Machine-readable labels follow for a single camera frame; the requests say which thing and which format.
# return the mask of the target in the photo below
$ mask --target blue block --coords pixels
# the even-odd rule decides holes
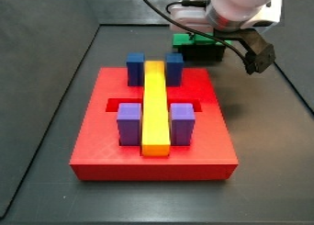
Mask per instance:
[[[182,85],[183,56],[180,53],[166,54],[166,86]]]
[[[140,146],[142,104],[120,104],[118,109],[116,123],[120,134],[120,145]]]
[[[188,146],[195,124],[191,104],[171,104],[171,142],[172,146]]]
[[[127,85],[143,86],[143,53],[130,53],[127,55]]]

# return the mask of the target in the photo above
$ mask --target purple block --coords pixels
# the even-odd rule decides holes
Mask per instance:
[[[142,104],[120,104],[116,123],[120,134],[120,145],[140,146]]]
[[[188,146],[195,124],[191,104],[171,104],[171,142],[172,146]]]

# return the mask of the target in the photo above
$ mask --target red base plate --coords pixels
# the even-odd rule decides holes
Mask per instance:
[[[171,147],[168,157],[143,157],[140,147],[119,146],[119,103],[142,102],[142,87],[127,87],[127,69],[103,68],[87,108],[70,165],[80,180],[223,180],[238,165],[231,138],[205,69],[184,69],[168,103],[195,109],[191,145]]]

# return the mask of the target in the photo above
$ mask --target yellow block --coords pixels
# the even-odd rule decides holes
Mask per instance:
[[[142,155],[167,156],[171,149],[164,62],[144,63]]]

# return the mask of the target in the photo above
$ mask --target green block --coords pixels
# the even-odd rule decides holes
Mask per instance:
[[[172,35],[172,47],[178,48],[182,45],[193,45],[194,39],[190,39],[188,34],[174,34]]]
[[[190,35],[187,33],[176,33],[172,35],[172,47],[179,48],[182,45],[193,45],[193,44],[207,44],[207,45],[218,45],[222,46],[221,42],[215,42],[213,39],[206,38],[205,36],[195,35],[193,39],[190,39]]]

